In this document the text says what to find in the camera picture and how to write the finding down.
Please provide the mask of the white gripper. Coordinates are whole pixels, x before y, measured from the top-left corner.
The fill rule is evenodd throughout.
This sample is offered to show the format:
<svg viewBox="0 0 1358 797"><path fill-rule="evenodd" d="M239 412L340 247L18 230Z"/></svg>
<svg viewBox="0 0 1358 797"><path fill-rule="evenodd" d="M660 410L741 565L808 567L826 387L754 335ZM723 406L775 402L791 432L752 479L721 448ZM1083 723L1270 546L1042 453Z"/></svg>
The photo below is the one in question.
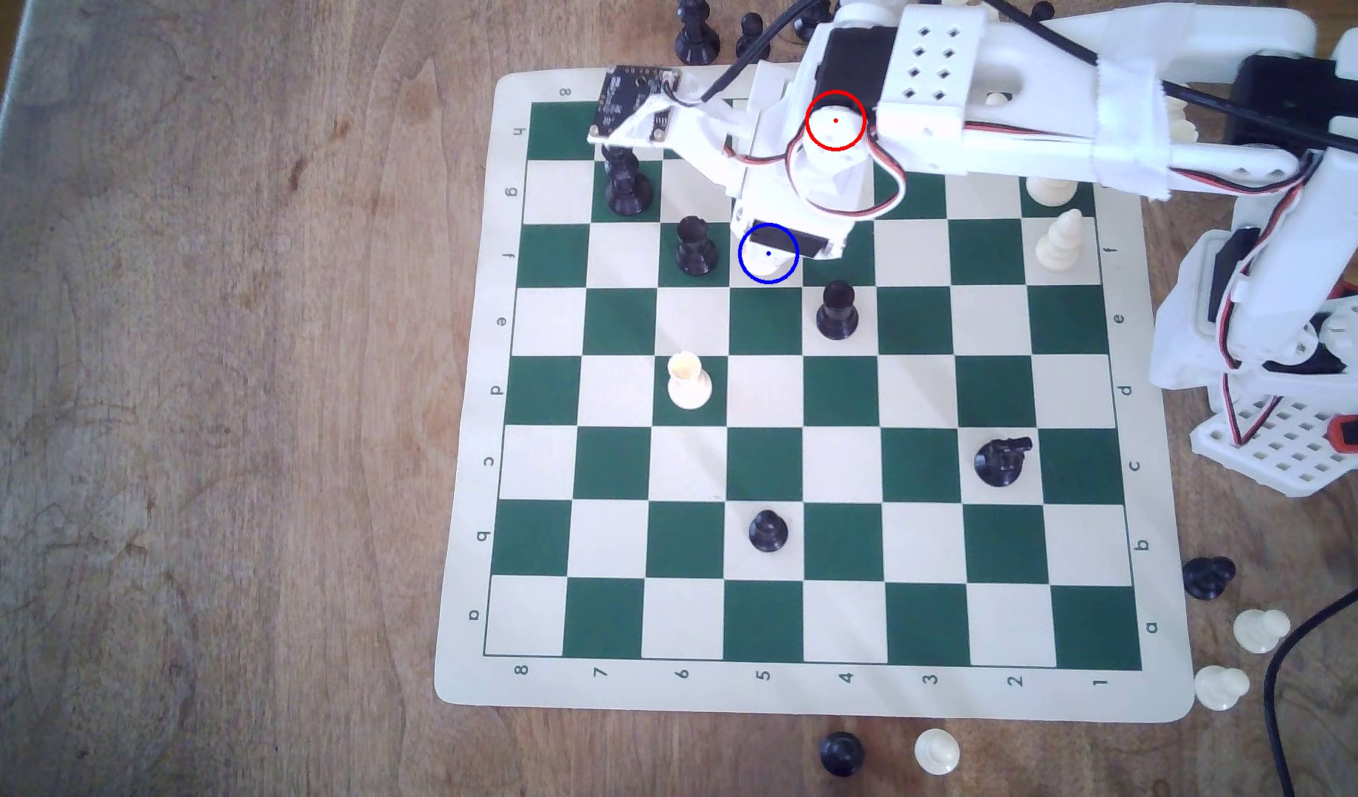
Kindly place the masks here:
<svg viewBox="0 0 1358 797"><path fill-rule="evenodd" d="M894 210L906 191L881 145L879 103L898 23L822 23L799 62L760 58L750 37L735 62L756 64L731 132L731 231L744 263L845 255L856 224Z"/></svg>

